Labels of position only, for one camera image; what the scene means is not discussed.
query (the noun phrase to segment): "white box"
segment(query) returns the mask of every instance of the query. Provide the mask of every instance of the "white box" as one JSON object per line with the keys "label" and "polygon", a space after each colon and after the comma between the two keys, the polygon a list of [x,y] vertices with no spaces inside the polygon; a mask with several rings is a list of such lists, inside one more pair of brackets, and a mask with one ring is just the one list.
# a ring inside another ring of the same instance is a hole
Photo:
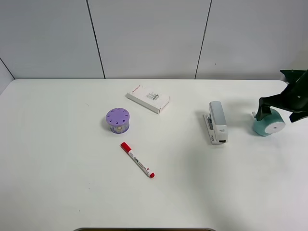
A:
{"label": "white box", "polygon": [[137,86],[133,91],[127,93],[126,97],[157,114],[170,102],[169,96],[160,94],[142,85]]}

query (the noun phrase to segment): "red marker cap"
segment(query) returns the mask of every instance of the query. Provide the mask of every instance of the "red marker cap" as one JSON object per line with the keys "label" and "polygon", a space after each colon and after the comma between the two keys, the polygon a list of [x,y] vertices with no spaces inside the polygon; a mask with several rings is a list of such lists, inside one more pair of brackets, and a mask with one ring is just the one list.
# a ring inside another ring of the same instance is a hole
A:
{"label": "red marker cap", "polygon": [[124,149],[125,152],[129,152],[131,150],[131,148],[127,145],[127,143],[123,142],[121,144],[121,147]]}

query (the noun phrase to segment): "tape roll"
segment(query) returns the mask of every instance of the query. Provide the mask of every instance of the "tape roll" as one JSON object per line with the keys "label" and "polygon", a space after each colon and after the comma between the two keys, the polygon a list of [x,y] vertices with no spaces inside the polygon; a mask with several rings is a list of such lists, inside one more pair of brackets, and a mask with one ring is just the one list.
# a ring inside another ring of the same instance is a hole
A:
{"label": "tape roll", "polygon": [[254,130],[260,136],[268,136],[270,134],[281,131],[285,127],[285,122],[275,109],[270,109],[271,115],[266,116],[261,121],[255,119]]}

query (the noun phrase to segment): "white table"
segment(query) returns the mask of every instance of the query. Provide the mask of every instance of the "white table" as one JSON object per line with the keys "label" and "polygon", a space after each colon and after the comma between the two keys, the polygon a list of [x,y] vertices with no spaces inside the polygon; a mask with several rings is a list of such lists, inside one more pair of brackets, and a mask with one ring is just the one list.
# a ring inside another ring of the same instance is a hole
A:
{"label": "white table", "polygon": [[[157,115],[125,98],[138,84],[171,97]],[[268,137],[251,129],[280,81],[16,80],[0,96],[0,226],[308,230],[308,119]],[[203,114],[222,102],[229,143],[210,144]],[[113,134],[115,107],[131,115]],[[120,148],[151,167],[149,179]]]}

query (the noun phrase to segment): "purple lid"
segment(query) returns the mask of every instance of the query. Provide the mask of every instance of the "purple lid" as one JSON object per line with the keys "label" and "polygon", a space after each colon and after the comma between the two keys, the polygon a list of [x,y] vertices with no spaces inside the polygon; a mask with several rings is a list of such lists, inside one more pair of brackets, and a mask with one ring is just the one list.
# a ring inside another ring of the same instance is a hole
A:
{"label": "purple lid", "polygon": [[129,121],[129,113],[124,108],[115,108],[106,115],[106,121],[111,126],[121,126]]}

